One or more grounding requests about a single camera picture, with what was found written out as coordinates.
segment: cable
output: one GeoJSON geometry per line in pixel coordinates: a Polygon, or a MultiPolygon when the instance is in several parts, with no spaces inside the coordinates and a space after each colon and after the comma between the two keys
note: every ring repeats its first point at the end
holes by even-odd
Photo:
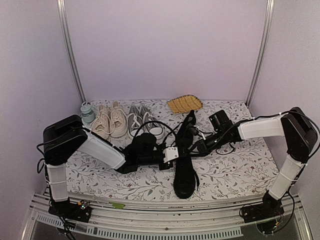
{"type": "Polygon", "coordinates": [[[134,140],[136,139],[138,133],[140,132],[140,130],[141,130],[145,125],[147,125],[147,124],[152,124],[152,123],[161,124],[161,125],[165,126],[165,127],[166,127],[167,129],[169,129],[170,132],[174,135],[174,138],[177,139],[177,134],[175,133],[175,131],[174,131],[171,127],[169,127],[167,124],[165,124],[165,123],[162,122],[162,121],[152,120],[152,121],[146,121],[145,123],[143,123],[143,124],[138,128],[138,130],[135,132],[135,135],[134,135],[134,137],[133,137],[133,139],[132,139],[132,142],[134,142],[134,140]]]}
{"type": "MultiPolygon", "coordinates": [[[[180,126],[180,124],[182,124],[182,122],[179,122],[178,125],[174,127],[173,131],[177,130],[177,128],[180,126]]],[[[167,138],[170,136],[170,134],[172,134],[171,131],[164,137],[164,139],[163,139],[163,141],[162,141],[163,144],[166,142],[166,140],[167,140],[167,138]]]]}
{"type": "Polygon", "coordinates": [[[194,126],[200,133],[203,133],[203,134],[209,134],[209,136],[213,135],[214,133],[213,132],[206,132],[206,131],[202,131],[200,130],[197,126],[194,126]]]}
{"type": "MultiPolygon", "coordinates": [[[[314,127],[317,129],[318,133],[318,137],[320,136],[320,128],[317,126],[317,124],[311,120],[309,117],[307,117],[306,115],[300,113],[300,112],[296,112],[296,111],[284,111],[284,112],[280,112],[278,114],[273,114],[273,115],[261,115],[261,116],[258,116],[256,118],[251,118],[251,119],[245,119],[245,120],[241,120],[241,121],[238,121],[237,123],[233,124],[230,128],[228,128],[224,134],[216,141],[216,143],[214,145],[212,145],[211,147],[209,147],[207,150],[204,150],[204,151],[192,151],[192,153],[195,153],[195,154],[191,154],[192,157],[199,157],[201,154],[203,153],[207,153],[207,152],[210,152],[212,151],[215,146],[223,139],[223,137],[233,128],[235,127],[238,127],[240,124],[243,124],[243,123],[246,123],[246,122],[251,122],[251,121],[254,121],[254,120],[257,120],[257,119],[260,119],[260,118],[274,118],[274,117],[277,117],[277,116],[281,116],[281,115],[285,115],[285,114],[288,114],[288,113],[291,113],[291,114],[296,114],[296,115],[300,115],[302,116],[303,118],[307,119],[308,121],[310,121],[314,127]]],[[[318,146],[316,147],[316,149],[314,150],[314,152],[308,157],[308,159],[310,159],[311,157],[313,157],[316,152],[319,150],[320,148],[320,141],[318,143],[318,146]]]]}
{"type": "Polygon", "coordinates": [[[43,163],[42,166],[41,166],[41,168],[39,169],[40,163],[41,163],[42,161],[44,161],[44,160],[45,160],[44,157],[43,157],[43,158],[40,158],[40,160],[38,161],[38,163],[37,163],[37,165],[36,165],[36,172],[37,172],[38,174],[41,173],[42,169],[44,169],[44,167],[45,167],[45,163],[43,163]]]}
{"type": "Polygon", "coordinates": [[[196,153],[196,154],[191,154],[191,157],[201,157],[199,154],[203,154],[203,153],[207,153],[207,152],[211,152],[215,146],[224,138],[224,136],[233,128],[238,127],[240,124],[243,124],[245,122],[251,122],[253,121],[254,118],[252,119],[246,119],[246,120],[242,120],[242,121],[238,121],[237,123],[233,124],[230,128],[228,128],[224,134],[222,134],[222,136],[215,142],[215,144],[213,144],[211,147],[209,147],[207,150],[204,151],[192,151],[192,153],[196,153]]]}
{"type": "Polygon", "coordinates": [[[39,147],[44,146],[44,145],[47,145],[47,144],[50,144],[50,143],[53,143],[53,142],[57,141],[58,139],[64,137],[65,135],[73,132],[73,131],[76,130],[76,129],[88,130],[87,128],[85,128],[85,127],[83,127],[83,126],[73,127],[73,128],[71,128],[70,130],[66,131],[65,133],[61,134],[60,136],[56,137],[55,139],[52,139],[52,140],[50,140],[50,141],[42,142],[42,143],[38,144],[38,145],[36,146],[36,149],[44,156],[45,153],[44,153],[39,147]]]}
{"type": "MultiPolygon", "coordinates": [[[[52,193],[51,193],[51,189],[49,187],[49,194],[50,194],[50,199],[53,199],[52,197],[52,193]]],[[[75,236],[72,234],[72,232],[70,231],[70,228],[69,227],[75,227],[75,226],[72,226],[70,224],[70,222],[68,222],[65,217],[62,217],[58,214],[55,206],[52,204],[51,200],[49,202],[49,205],[53,207],[53,210],[55,211],[55,214],[59,217],[60,221],[62,222],[62,225],[63,225],[63,228],[64,228],[64,231],[65,231],[65,236],[69,239],[69,240],[76,240],[75,236]]]]}
{"type": "Polygon", "coordinates": [[[236,148],[231,145],[231,142],[229,142],[229,145],[230,145],[230,147],[232,148],[232,150],[231,150],[230,152],[228,152],[228,153],[219,153],[219,152],[218,152],[218,149],[216,149],[216,150],[215,150],[215,153],[218,154],[218,155],[222,155],[222,156],[233,153],[233,152],[236,150],[236,148]]]}
{"type": "Polygon", "coordinates": [[[261,208],[256,207],[255,205],[252,205],[252,204],[250,204],[250,203],[246,203],[245,205],[243,205],[243,206],[239,209],[239,216],[240,216],[241,218],[244,218],[244,216],[241,215],[241,211],[242,211],[242,209],[243,209],[245,206],[247,206],[247,205],[249,205],[249,206],[251,206],[251,207],[254,207],[255,209],[262,210],[261,208]]]}
{"type": "Polygon", "coordinates": [[[292,217],[293,217],[294,214],[295,214],[296,204],[295,204],[295,199],[294,199],[294,197],[290,194],[290,188],[291,188],[291,186],[288,188],[287,193],[288,193],[288,195],[290,196],[290,198],[292,199],[292,204],[293,204],[291,215],[290,215],[288,221],[286,221],[286,223],[285,223],[281,228],[276,229],[273,233],[277,233],[277,232],[281,231],[282,229],[284,229],[284,228],[289,224],[290,220],[292,219],[292,217]]]}

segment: aluminum frame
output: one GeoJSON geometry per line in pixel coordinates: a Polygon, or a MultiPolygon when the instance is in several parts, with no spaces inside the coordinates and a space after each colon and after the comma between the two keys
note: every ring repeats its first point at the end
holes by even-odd
{"type": "Polygon", "coordinates": [[[261,44],[260,44],[260,49],[259,49],[259,54],[258,58],[255,63],[255,68],[253,72],[253,77],[250,85],[250,89],[248,92],[248,95],[245,100],[245,105],[249,108],[251,106],[251,103],[253,101],[255,91],[257,88],[259,76],[260,76],[260,71],[261,71],[261,66],[263,63],[265,51],[266,51],[266,46],[267,46],[267,41],[269,37],[269,32],[271,28],[271,22],[272,22],[272,16],[274,12],[274,0],[267,0],[266,4],[266,11],[265,11],[265,17],[264,17],[264,26],[263,26],[263,33],[262,33],[262,39],[261,39],[261,44]]]}
{"type": "MultiPolygon", "coordinates": [[[[70,200],[78,202],[86,197],[91,197],[90,206],[93,208],[89,223],[77,222],[74,229],[77,233],[110,239],[108,233],[131,234],[137,236],[163,236],[163,240],[169,240],[169,236],[180,236],[176,240],[183,239],[183,236],[199,236],[207,234],[230,232],[237,228],[245,227],[252,223],[244,223],[239,216],[239,209],[246,204],[261,202],[258,195],[251,197],[239,197],[228,199],[225,202],[207,201],[203,202],[155,202],[154,204],[143,204],[138,201],[124,200],[125,207],[117,209],[112,202],[119,202],[119,199],[99,197],[92,200],[92,196],[83,194],[72,194],[70,200]]],[[[294,217],[297,222],[296,230],[299,231],[301,240],[312,240],[310,227],[304,213],[301,201],[295,194],[294,217]]],[[[25,227],[23,240],[30,240],[35,221],[61,228],[61,223],[56,216],[48,213],[50,195],[48,190],[44,194],[34,194],[29,211],[29,221],[25,227]]],[[[292,199],[285,196],[282,199],[284,215],[290,215],[292,211],[292,199]]]]}
{"type": "Polygon", "coordinates": [[[60,23],[61,23],[62,33],[63,33],[63,37],[64,37],[64,42],[65,42],[65,46],[66,46],[66,51],[68,53],[75,86],[76,86],[77,92],[79,94],[80,100],[83,103],[83,102],[86,102],[87,99],[85,96],[84,89],[82,87],[80,75],[79,75],[78,68],[77,68],[76,58],[75,58],[74,51],[72,48],[71,37],[70,37],[70,32],[69,32],[69,27],[68,27],[65,0],[57,0],[57,6],[58,6],[58,12],[59,12],[59,17],[60,17],[60,23]]]}

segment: light blue bottle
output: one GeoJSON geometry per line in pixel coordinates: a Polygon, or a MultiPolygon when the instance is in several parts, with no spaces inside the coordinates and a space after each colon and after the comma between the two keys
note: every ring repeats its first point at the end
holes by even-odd
{"type": "Polygon", "coordinates": [[[89,102],[84,101],[80,107],[81,117],[86,124],[92,123],[96,119],[96,115],[89,102]]]}

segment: metal pole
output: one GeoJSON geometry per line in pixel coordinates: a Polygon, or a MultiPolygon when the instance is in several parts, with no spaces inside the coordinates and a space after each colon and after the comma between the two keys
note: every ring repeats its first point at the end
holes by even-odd
{"type": "Polygon", "coordinates": [[[74,82],[76,85],[77,92],[79,94],[81,102],[86,102],[86,96],[84,89],[82,87],[81,81],[80,81],[80,76],[76,64],[76,58],[74,55],[74,51],[72,48],[71,44],[71,38],[70,38],[70,33],[69,33],[69,27],[68,27],[68,21],[67,21],[67,13],[66,13],[66,7],[65,7],[65,0],[57,0],[57,5],[58,5],[58,12],[59,12],[59,17],[60,17],[60,23],[61,23],[61,28],[62,28],[62,33],[64,37],[64,42],[66,46],[66,51],[69,56],[69,61],[71,65],[71,70],[73,73],[74,77],[74,82]]]}
{"type": "Polygon", "coordinates": [[[261,71],[261,66],[262,66],[262,62],[264,59],[264,54],[265,54],[265,50],[266,50],[266,45],[267,45],[267,41],[268,41],[268,37],[269,37],[269,32],[270,32],[270,28],[271,28],[271,22],[272,22],[272,15],[274,12],[274,0],[267,0],[267,4],[266,4],[266,11],[265,11],[265,17],[264,17],[264,26],[263,26],[263,33],[262,33],[262,39],[261,39],[261,44],[260,44],[260,49],[259,49],[259,55],[255,64],[255,68],[254,68],[254,73],[253,73],[253,77],[252,77],[252,81],[251,81],[251,85],[250,85],[250,89],[248,92],[248,95],[246,97],[246,101],[245,104],[247,105],[247,107],[249,108],[256,88],[257,88],[257,83],[258,83],[258,79],[259,79],[259,75],[260,75],[260,71],[261,71]]]}

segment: white bracket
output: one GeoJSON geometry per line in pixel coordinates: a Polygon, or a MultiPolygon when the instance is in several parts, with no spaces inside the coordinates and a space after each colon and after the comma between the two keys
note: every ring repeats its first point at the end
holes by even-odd
{"type": "Polygon", "coordinates": [[[173,147],[173,146],[167,147],[165,150],[163,150],[163,153],[164,153],[163,163],[167,163],[179,157],[177,147],[173,147]]]}

